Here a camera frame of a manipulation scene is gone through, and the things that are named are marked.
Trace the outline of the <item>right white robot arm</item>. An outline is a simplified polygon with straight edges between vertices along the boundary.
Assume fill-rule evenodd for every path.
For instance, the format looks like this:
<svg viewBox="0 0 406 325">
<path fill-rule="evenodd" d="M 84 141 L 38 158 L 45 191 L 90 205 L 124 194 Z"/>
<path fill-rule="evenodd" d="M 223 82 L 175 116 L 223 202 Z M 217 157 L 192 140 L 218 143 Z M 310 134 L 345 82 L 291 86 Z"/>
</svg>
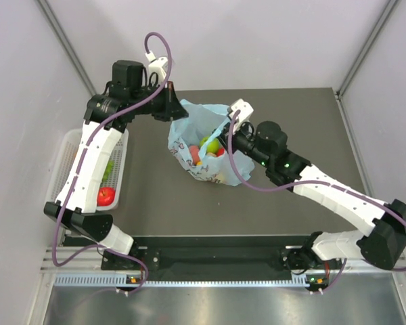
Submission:
<svg viewBox="0 0 406 325">
<path fill-rule="evenodd" d="M 321 171 L 287 147 L 277 123 L 253 127 L 240 111 L 230 112 L 219 136 L 228 156 L 241 152 L 265 168 L 270 189 L 288 190 L 325 207 L 354 226 L 348 232 L 313 232 L 296 249 L 294 262 L 307 268 L 333 259 L 361 259 L 383 270 L 396 270 L 406 247 L 406 204 L 366 196 Z"/>
</svg>

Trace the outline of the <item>pink fake peach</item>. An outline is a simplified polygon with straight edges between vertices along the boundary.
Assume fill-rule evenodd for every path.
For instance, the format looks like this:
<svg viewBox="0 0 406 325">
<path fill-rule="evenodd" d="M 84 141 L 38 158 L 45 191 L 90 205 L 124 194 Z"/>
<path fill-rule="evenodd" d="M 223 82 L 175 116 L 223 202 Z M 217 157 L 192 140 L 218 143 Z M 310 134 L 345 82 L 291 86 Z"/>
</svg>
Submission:
<svg viewBox="0 0 406 325">
<path fill-rule="evenodd" d="M 191 155 L 193 165 L 197 165 L 201 161 L 201 159 L 199 157 L 199 151 L 200 151 L 200 149 L 198 146 L 189 147 L 189 153 Z"/>
</svg>

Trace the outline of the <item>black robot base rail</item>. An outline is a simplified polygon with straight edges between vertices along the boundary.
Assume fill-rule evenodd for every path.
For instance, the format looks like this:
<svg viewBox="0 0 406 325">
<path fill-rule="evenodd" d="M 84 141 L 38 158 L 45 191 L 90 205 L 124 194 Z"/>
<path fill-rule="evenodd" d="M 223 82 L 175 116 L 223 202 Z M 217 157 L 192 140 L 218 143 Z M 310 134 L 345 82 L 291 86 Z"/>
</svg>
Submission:
<svg viewBox="0 0 406 325">
<path fill-rule="evenodd" d="M 293 272 L 322 271 L 299 257 L 305 236 L 140 236 L 136 262 L 105 252 L 104 271 L 149 271 L 150 280 L 286 280 Z"/>
</svg>

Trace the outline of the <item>green fake apple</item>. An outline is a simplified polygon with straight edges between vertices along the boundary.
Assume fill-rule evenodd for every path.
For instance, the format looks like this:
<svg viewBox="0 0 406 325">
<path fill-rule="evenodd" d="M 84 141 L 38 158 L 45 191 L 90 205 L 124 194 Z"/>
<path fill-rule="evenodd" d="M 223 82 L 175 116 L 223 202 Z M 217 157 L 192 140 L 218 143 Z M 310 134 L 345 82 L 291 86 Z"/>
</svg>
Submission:
<svg viewBox="0 0 406 325">
<path fill-rule="evenodd" d="M 217 138 L 214 138 L 213 140 L 208 140 L 209 136 L 203 137 L 200 141 L 200 149 L 204 149 L 205 154 L 207 152 L 212 152 L 214 154 L 217 153 L 219 148 L 221 147 L 221 144 Z"/>
</svg>

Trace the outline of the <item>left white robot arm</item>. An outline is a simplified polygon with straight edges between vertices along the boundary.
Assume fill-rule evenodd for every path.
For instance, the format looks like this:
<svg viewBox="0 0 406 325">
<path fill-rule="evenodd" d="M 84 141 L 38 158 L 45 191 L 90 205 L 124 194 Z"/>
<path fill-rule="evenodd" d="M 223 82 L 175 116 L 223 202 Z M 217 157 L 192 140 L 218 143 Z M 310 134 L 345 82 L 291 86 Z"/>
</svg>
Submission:
<svg viewBox="0 0 406 325">
<path fill-rule="evenodd" d="M 68 178 L 58 197 L 47 202 L 44 213 L 61 227 L 116 251 L 125 268 L 139 263 L 134 240 L 115 226 L 113 218 L 97 210 L 97 196 L 113 150 L 137 115 L 171 122 L 188 116 L 168 79 L 168 58 L 141 62 L 119 60 L 112 65 L 112 80 L 103 93 L 87 102 L 80 144 Z"/>
</svg>

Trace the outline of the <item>light blue plastic bag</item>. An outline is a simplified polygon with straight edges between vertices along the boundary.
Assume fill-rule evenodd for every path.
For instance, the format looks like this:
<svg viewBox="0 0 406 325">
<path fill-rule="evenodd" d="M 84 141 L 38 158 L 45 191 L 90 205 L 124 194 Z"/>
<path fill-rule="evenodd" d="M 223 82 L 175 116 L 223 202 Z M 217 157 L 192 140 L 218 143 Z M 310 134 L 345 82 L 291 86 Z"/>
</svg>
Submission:
<svg viewBox="0 0 406 325">
<path fill-rule="evenodd" d="M 194 179 L 228 186 L 241 184 L 234 173 L 227 150 L 218 136 L 228 123 L 228 106 L 193 104 L 181 100 L 188 117 L 171 123 L 168 150 Z"/>
</svg>

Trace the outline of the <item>red fake apple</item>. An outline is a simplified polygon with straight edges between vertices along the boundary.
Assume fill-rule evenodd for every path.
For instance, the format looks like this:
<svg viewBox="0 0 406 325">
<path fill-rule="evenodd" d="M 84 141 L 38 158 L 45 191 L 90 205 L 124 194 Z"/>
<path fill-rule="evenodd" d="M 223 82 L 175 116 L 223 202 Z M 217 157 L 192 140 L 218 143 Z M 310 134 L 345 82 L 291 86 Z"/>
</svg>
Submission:
<svg viewBox="0 0 406 325">
<path fill-rule="evenodd" d="M 116 191 L 111 187 L 101 187 L 97 195 L 97 205 L 99 207 L 110 206 L 115 199 Z"/>
</svg>

